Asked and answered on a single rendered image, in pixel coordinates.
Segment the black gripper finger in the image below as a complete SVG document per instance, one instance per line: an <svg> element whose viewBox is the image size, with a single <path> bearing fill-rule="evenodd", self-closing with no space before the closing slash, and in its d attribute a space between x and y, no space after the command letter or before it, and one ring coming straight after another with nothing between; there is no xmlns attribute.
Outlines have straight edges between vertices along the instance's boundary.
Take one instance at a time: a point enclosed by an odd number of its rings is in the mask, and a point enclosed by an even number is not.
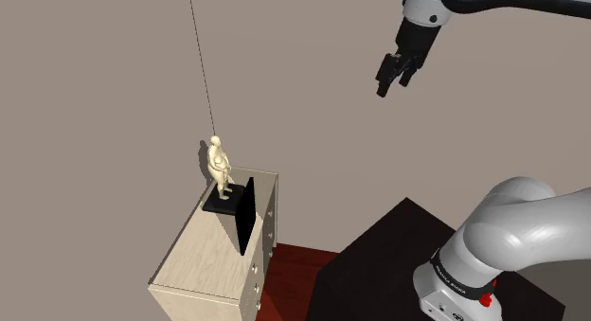
<svg viewBox="0 0 591 321"><path fill-rule="evenodd" d="M403 68L403 72L401 73L399 79L399 85L406 87L411 81L412 77L423 67L423 65L424 57L418 56L412 60L409 60Z"/></svg>
<svg viewBox="0 0 591 321"><path fill-rule="evenodd" d="M400 56L398 54L392 55L386 53L382 60L375 77L375 80L378 81L376 94L381 98L387 95L392 81L400 75L399 59Z"/></svg>

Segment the cream human figure on black base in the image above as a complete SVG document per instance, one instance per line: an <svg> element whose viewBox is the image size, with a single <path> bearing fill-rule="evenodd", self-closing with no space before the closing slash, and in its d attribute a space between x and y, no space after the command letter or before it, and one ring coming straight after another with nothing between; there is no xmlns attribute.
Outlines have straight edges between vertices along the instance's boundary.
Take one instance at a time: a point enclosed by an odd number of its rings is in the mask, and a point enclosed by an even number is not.
<svg viewBox="0 0 591 321"><path fill-rule="evenodd" d="M237 184L230 176L232 167L219 136L210 137L206 158L207 170L214 184L202 204L203 211L237 216L245 186Z"/></svg>

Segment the black flat upright panel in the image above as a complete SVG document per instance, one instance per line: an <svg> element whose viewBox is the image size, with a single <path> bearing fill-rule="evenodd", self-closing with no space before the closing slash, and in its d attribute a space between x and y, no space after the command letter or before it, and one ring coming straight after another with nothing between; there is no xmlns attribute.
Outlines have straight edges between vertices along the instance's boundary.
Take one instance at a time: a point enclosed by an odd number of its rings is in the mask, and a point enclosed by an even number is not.
<svg viewBox="0 0 591 321"><path fill-rule="evenodd" d="M240 254L245 255L257 217L254 178L250 177L245 186L240 187L239 201L235 212L235 224Z"/></svg>

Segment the dark robot stand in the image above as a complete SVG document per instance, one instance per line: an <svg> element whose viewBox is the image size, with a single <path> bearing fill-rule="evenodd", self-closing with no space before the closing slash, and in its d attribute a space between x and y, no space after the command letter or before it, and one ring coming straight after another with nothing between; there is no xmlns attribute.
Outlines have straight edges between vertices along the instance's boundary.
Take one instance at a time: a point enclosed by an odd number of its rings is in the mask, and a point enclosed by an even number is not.
<svg viewBox="0 0 591 321"><path fill-rule="evenodd" d="M466 241L404 199L318 272L305 321L563 321L564 304Z"/></svg>

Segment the light wooden chest of drawers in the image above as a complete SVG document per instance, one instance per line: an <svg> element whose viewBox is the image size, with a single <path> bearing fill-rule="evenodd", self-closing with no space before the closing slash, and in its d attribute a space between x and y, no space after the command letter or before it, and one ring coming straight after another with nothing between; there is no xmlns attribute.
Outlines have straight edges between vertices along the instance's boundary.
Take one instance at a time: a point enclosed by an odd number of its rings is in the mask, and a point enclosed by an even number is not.
<svg viewBox="0 0 591 321"><path fill-rule="evenodd" d="M234 168L239 185L254 179L257 217L240 253L232 216L202 209L210 183L149 282L170 321L255 321L273 248L277 245L278 174Z"/></svg>

